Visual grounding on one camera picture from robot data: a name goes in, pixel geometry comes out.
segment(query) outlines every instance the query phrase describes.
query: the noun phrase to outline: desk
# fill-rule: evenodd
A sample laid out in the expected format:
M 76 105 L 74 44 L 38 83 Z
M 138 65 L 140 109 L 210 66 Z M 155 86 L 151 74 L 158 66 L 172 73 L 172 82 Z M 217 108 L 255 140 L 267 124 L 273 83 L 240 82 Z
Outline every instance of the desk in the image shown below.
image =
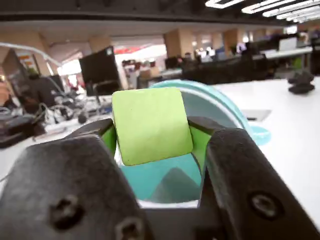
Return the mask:
M 284 50 L 284 51 L 265 51 L 265 57 L 267 59 L 279 59 L 279 58 L 287 58 L 287 57 L 310 54 L 310 53 L 312 53 L 312 47 L 306 46 L 302 48 L 296 48 L 296 49 Z
M 301 60 L 302 69 L 310 70 L 311 68 L 310 55 L 312 51 L 313 49 L 311 46 L 296 48 L 292 50 L 284 50 L 284 51 L 265 51 L 265 57 L 268 60 L 276 60 L 281 58 L 291 58 L 291 57 L 302 56 L 302 60 Z
M 302 96 L 289 93 L 286 80 L 214 87 L 231 98 L 240 109 L 271 110 L 261 123 L 271 132 L 271 142 L 260 149 L 320 229 L 320 77 L 315 78 L 314 85 L 314 91 Z M 67 134 L 41 141 L 63 138 Z M 0 153 L 0 178 L 9 172 L 23 149 L 32 144 L 29 138 Z

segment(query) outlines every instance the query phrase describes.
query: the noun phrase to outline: person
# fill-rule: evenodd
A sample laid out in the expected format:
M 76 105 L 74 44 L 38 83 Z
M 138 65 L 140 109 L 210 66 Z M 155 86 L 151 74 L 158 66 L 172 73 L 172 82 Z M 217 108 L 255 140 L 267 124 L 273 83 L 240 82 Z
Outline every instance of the person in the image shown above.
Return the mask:
M 212 58 L 210 56 L 210 52 L 207 50 L 205 56 L 201 60 L 203 63 L 210 63 L 212 62 Z

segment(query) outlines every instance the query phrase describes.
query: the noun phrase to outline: ceiling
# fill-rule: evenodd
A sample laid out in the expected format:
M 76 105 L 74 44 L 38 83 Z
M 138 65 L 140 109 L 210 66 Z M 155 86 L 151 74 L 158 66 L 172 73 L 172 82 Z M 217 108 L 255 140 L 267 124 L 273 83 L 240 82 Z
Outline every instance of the ceiling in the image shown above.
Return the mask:
M 213 0 L 224 3 L 230 0 Z M 241 12 L 259 0 L 243 0 L 224 9 L 206 7 L 207 0 L 9 0 L 0 8 L 0 21 L 122 20 L 148 22 L 237 23 L 286 25 L 276 18 Z

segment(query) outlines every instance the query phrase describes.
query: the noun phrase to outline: teal plastic object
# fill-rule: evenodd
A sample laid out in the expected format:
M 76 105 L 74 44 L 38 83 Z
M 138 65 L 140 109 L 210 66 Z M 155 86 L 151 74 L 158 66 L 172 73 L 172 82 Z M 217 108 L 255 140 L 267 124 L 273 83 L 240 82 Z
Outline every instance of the teal plastic object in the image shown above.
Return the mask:
M 257 138 L 239 108 L 212 86 L 188 80 L 167 80 L 151 87 L 177 87 L 181 91 L 187 116 L 207 117 L 225 127 L 245 129 L 252 139 Z M 256 143 L 257 145 L 265 144 L 266 141 L 260 139 Z M 137 166 L 121 166 L 121 169 L 140 200 L 167 204 L 170 201 L 172 203 L 189 202 L 198 200 L 200 197 L 201 175 L 191 154 Z M 172 170 L 175 170 L 175 178 L 170 178 L 173 176 Z M 159 190 L 165 199 L 160 197 Z

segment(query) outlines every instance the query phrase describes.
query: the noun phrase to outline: pillar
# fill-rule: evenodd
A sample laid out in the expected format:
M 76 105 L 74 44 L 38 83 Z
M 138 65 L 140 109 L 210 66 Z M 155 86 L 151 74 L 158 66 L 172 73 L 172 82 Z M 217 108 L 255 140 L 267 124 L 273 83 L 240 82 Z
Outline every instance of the pillar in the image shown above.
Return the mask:
M 200 48 L 204 47 L 204 45 L 202 43 L 202 35 L 201 34 L 195 35 L 195 40 L 196 40 L 196 48 L 197 49 L 200 49 Z
M 263 39 L 267 35 L 267 30 L 265 28 L 256 29 L 252 31 L 252 35 L 253 35 L 253 41 L 256 42 Z
M 211 35 L 212 38 L 212 48 L 219 49 L 224 46 L 222 34 L 220 32 L 215 32 Z
M 42 42 L 42 45 L 44 47 L 44 50 L 45 50 L 45 53 L 49 54 L 50 50 L 49 50 L 49 45 L 47 44 L 47 41 L 45 40 L 45 38 L 40 35 L 40 39 L 41 39 L 41 42 Z M 47 63 L 49 64 L 52 72 L 54 75 L 57 75 L 58 74 L 58 67 L 57 65 L 55 65 L 53 62 L 51 61 L 47 61 Z
M 178 28 L 163 35 L 167 57 L 184 56 L 190 53 L 193 56 L 193 33 L 187 28 Z
M 89 38 L 89 45 L 92 53 L 99 52 L 112 44 L 110 37 L 97 35 Z
M 25 45 L 29 47 L 34 47 L 39 49 L 45 53 L 46 49 L 42 42 L 41 36 L 38 32 L 29 32 L 29 31 L 19 31 L 19 32 L 0 32 L 0 42 L 10 43 L 10 44 L 17 44 L 17 45 Z M 2 63 L 9 51 L 8 47 L 0 47 L 0 63 Z M 47 62 L 43 58 L 43 56 L 39 53 L 34 53 L 35 59 L 37 61 L 40 74 L 43 76 L 51 75 L 49 69 L 47 67 Z
M 245 31 L 243 29 L 230 29 L 223 33 L 224 52 L 227 56 L 231 55 L 231 48 L 243 42 Z

